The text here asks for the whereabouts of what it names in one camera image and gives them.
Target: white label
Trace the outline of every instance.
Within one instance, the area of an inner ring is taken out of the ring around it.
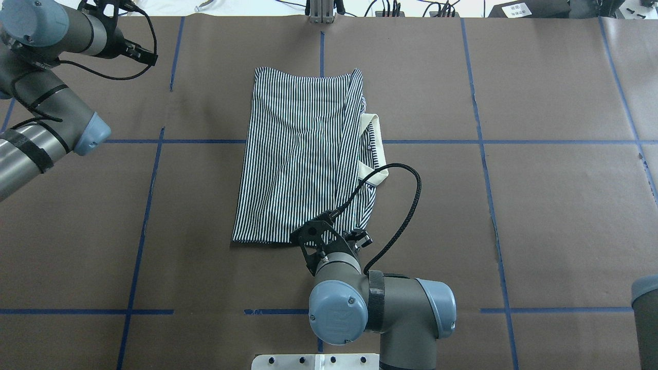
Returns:
[[[501,9],[503,9],[503,12],[505,12],[507,18],[520,18],[522,16],[528,16],[532,14],[526,3],[507,5]]]

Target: striped shirt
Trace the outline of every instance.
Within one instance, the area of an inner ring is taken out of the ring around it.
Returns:
[[[292,231],[344,203],[359,178],[385,165],[378,117],[364,111],[358,69],[317,78],[258,68],[233,240],[288,243]],[[366,227],[375,185],[337,218],[339,233]]]

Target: blue joint cap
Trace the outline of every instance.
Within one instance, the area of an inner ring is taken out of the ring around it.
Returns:
[[[354,342],[366,329],[368,306],[351,285],[325,280],[311,292],[309,321],[318,338],[342,346]]]
[[[98,113],[94,112],[73,151],[78,155],[87,155],[104,142],[110,134],[112,134],[110,126],[107,126],[105,121],[98,117]]]
[[[648,277],[642,277],[633,282],[631,287],[632,299],[630,305],[635,303],[640,296],[658,290],[658,275],[649,275]]]
[[[455,331],[457,303],[452,289],[440,281],[416,279],[430,301],[439,329],[439,338],[449,337]]]
[[[55,0],[4,0],[0,22],[12,38],[34,47],[60,42],[69,25],[68,14]]]

